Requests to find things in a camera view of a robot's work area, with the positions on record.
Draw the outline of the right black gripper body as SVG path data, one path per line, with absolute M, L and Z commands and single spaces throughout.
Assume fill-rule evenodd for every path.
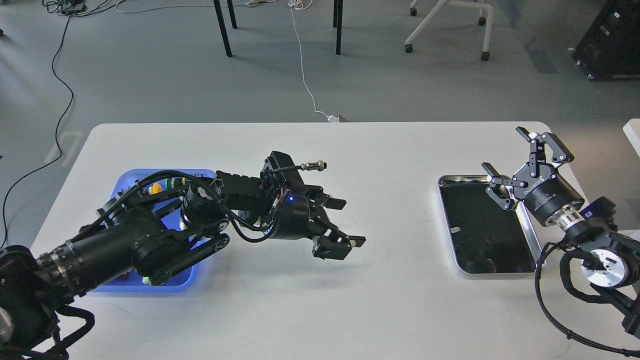
M 538 167 L 537 177 L 531 175 L 528 164 L 515 173 L 515 180 L 525 183 L 524 187 L 515 187 L 515 198 L 524 203 L 538 223 L 549 227 L 549 219 L 558 210 L 566 206 L 578 210 L 585 199 L 558 173 L 556 167 L 546 163 Z

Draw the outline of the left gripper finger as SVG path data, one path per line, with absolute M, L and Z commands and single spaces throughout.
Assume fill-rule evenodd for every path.
M 363 235 L 345 234 L 326 215 L 311 215 L 307 229 L 313 241 L 312 255 L 323 260 L 345 260 L 352 249 L 367 241 Z
M 305 198 L 312 209 L 329 208 L 332 210 L 342 210 L 346 205 L 345 199 L 334 198 L 324 192 L 322 186 L 307 185 Z

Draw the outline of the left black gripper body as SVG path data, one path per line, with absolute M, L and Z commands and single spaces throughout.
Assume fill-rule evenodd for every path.
M 291 188 L 279 212 L 279 227 L 272 239 L 311 239 L 325 232 L 326 228 L 311 217 L 313 210 L 309 205 L 309 199 L 317 199 L 322 190 L 321 186 L 306 186 L 302 190 Z

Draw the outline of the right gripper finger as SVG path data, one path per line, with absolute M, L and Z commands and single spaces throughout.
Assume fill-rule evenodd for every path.
M 529 157 L 522 169 L 515 176 L 517 178 L 551 178 L 558 174 L 557 168 L 562 164 L 573 162 L 573 153 L 553 133 L 528 132 L 526 128 L 518 126 L 516 132 L 529 143 Z M 546 146 L 551 151 L 551 162 L 547 162 Z
M 503 210 L 513 211 L 520 200 L 509 194 L 508 187 L 526 188 L 528 183 L 499 174 L 489 162 L 482 162 L 481 166 L 487 172 L 487 194 Z

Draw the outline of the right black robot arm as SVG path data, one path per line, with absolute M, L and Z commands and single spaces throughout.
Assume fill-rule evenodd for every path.
M 547 243 L 535 264 L 535 296 L 547 319 L 567 339 L 610 353 L 637 358 L 637 350 L 626 350 L 592 341 L 562 325 L 544 305 L 540 280 L 542 265 L 560 249 L 559 275 L 564 289 L 573 297 L 591 304 L 613 305 L 622 313 L 626 333 L 639 336 L 639 299 L 620 290 L 639 280 L 639 241 L 618 232 L 614 222 L 615 203 L 605 196 L 589 205 L 559 173 L 559 168 L 574 160 L 574 155 L 550 132 L 516 131 L 530 146 L 528 161 L 512 176 L 501 175 L 489 163 L 487 171 L 490 198 L 504 210 L 522 204 L 544 227 L 556 225 L 564 232 L 557 243 Z

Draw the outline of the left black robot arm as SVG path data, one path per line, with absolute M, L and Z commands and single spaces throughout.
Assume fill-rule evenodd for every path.
M 67 360 L 67 349 L 95 325 L 93 313 L 72 306 L 76 297 L 128 271 L 165 284 L 225 248 L 227 226 L 249 243 L 310 239 L 316 258 L 345 259 L 366 238 L 345 234 L 327 216 L 345 200 L 300 175 L 326 167 L 273 151 L 258 177 L 160 170 L 117 193 L 96 221 L 39 257 L 19 244 L 4 247 L 1 358 Z

